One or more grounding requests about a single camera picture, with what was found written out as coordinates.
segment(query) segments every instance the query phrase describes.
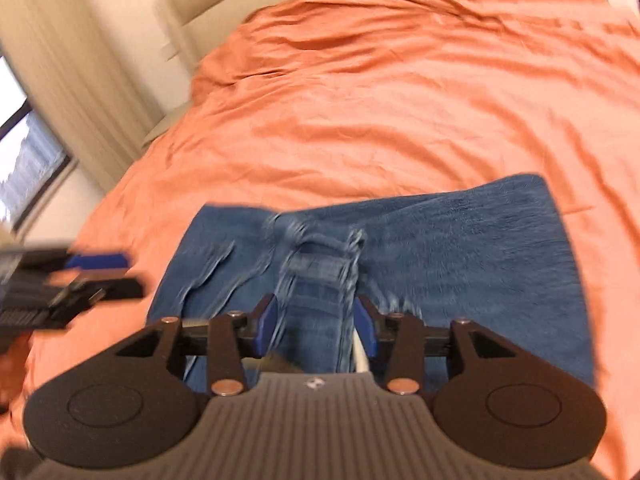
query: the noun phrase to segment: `orange bedsheet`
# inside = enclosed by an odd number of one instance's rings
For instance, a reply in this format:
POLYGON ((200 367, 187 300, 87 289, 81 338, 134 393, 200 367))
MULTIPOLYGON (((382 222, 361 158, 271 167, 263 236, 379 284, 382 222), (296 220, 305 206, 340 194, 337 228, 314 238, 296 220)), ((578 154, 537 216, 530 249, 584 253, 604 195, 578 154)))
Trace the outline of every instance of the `orange bedsheet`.
MULTIPOLYGON (((542 174, 584 280, 609 422, 594 463, 640 468, 640 23, 606 4, 291 0, 202 63, 195 106, 78 244, 157 285, 205 202, 281 210, 542 174)), ((150 298, 38 335, 25 390, 143 326, 150 298)), ((19 440, 23 399, 5 440, 19 440)))

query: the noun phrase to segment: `gray ribbed panel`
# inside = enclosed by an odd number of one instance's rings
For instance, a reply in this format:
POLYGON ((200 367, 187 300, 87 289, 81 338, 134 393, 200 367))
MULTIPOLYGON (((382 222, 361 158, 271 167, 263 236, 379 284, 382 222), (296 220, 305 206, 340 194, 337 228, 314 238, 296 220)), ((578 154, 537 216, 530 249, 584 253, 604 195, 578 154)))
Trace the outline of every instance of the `gray ribbed panel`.
POLYGON ((603 480, 587 460, 537 472, 495 466, 457 447, 418 397, 370 374, 263 374, 257 388, 213 399, 179 446, 148 463, 81 471, 45 462, 29 480, 603 480))

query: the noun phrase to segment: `ripped jeans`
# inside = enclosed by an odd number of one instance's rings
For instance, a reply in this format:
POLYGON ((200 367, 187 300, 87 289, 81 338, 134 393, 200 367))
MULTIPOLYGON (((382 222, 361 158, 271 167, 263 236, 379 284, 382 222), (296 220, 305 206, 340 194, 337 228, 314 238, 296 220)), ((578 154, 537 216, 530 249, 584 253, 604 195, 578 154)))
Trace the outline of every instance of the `ripped jeans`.
MULTIPOLYGON (((148 314, 206 318, 251 311, 274 292, 271 348, 307 373, 352 367, 352 303, 432 326, 467 317, 593 384, 593 349, 577 268, 544 181, 516 175, 469 190, 277 214, 204 206, 148 314)), ((427 386, 447 380, 429 360, 427 386)), ((206 359, 186 383, 206 391, 206 359)))

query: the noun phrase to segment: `white logo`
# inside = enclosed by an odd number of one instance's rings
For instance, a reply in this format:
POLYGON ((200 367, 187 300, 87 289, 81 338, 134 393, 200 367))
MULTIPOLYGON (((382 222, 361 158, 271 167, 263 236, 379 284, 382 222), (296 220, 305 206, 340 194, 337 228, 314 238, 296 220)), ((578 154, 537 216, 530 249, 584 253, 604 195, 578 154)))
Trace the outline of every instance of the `white logo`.
POLYGON ((324 386, 324 381, 320 377, 314 377, 309 379, 306 383, 307 388, 311 388, 312 390, 319 390, 324 386))

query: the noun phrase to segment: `window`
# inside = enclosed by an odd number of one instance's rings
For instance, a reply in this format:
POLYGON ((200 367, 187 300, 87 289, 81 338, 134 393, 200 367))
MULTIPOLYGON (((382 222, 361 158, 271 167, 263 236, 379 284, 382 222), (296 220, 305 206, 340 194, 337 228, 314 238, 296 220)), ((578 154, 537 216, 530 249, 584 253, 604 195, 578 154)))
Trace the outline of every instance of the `window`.
POLYGON ((0 222, 17 229, 68 163, 62 145, 0 57, 0 222))

